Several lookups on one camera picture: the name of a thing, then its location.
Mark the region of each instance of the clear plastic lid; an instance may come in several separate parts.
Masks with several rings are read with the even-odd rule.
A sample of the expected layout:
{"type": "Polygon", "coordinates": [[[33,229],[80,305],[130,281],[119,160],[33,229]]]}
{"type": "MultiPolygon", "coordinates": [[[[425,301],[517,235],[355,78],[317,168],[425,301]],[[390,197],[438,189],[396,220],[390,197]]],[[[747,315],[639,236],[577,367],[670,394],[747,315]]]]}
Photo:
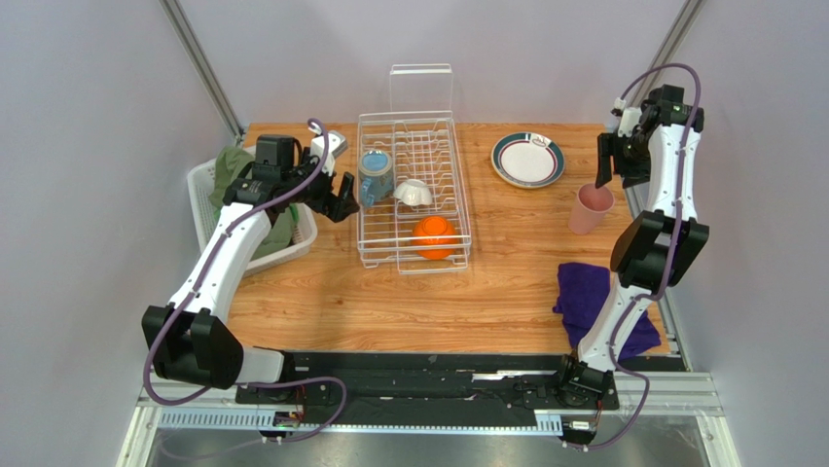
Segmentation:
{"type": "Polygon", "coordinates": [[[452,79],[448,63],[393,65],[388,74],[391,111],[451,110],[452,79]]]}

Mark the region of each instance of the white bowl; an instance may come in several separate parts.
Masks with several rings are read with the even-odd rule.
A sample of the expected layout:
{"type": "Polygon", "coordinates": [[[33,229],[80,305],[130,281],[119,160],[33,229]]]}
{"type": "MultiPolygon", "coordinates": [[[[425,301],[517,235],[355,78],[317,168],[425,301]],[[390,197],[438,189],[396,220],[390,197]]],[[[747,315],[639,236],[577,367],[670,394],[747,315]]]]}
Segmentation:
{"type": "Polygon", "coordinates": [[[420,180],[409,179],[394,189],[394,197],[407,206],[426,206],[432,203],[432,192],[420,180]]]}

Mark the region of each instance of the dish rack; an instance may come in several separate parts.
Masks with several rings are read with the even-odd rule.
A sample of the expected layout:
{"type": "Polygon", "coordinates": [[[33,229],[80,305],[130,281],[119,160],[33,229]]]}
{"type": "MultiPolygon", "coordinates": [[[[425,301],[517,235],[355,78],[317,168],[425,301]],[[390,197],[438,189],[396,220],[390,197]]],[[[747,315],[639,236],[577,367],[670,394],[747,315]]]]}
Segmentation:
{"type": "Polygon", "coordinates": [[[389,198],[360,210],[357,250],[363,266],[395,263],[403,274],[467,269],[472,230],[451,111],[361,115],[358,140],[357,157],[380,150],[392,158],[395,186],[415,179],[426,183],[432,193],[430,205],[411,207],[389,198]],[[414,237],[417,223],[429,216],[445,218],[456,234],[414,237]],[[415,246],[414,239],[450,239],[453,245],[415,246]],[[417,253],[448,248],[454,251],[443,260],[428,260],[417,253]]]}

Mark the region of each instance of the wooden tabletop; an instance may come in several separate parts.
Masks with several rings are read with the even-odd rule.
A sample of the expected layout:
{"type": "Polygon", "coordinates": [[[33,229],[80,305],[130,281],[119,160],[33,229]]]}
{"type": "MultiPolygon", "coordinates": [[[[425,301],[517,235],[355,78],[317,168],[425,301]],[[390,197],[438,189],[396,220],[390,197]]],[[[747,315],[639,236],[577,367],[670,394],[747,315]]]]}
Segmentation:
{"type": "MultiPolygon", "coordinates": [[[[329,125],[350,148],[337,172],[356,173],[357,126],[329,125]]],[[[616,238],[631,222],[620,181],[616,206],[592,233],[567,228],[576,190],[595,179],[595,125],[457,125],[468,190],[472,255],[462,272],[401,275],[396,265],[364,269],[357,216],[333,224],[315,215],[319,236],[306,256],[242,280],[230,329],[245,344],[293,350],[564,353],[559,264],[608,267],[616,238]],[[495,142],[534,131],[553,139],[566,169],[553,185],[522,190],[499,178],[489,161],[495,142]]],[[[290,134],[309,144],[305,125],[251,125],[245,147],[261,134],[290,134]]],[[[649,316],[668,353],[656,305],[649,316]]]]}

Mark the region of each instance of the white plate with green rim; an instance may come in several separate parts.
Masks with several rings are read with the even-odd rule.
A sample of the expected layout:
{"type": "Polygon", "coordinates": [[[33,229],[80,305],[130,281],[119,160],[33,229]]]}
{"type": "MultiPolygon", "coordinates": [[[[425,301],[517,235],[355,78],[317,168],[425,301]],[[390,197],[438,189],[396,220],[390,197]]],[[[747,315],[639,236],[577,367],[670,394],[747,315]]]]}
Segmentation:
{"type": "Polygon", "coordinates": [[[564,172],[564,155],[547,136],[513,133],[492,148],[492,166],[510,185],[535,189],[550,185],[564,172]]]}

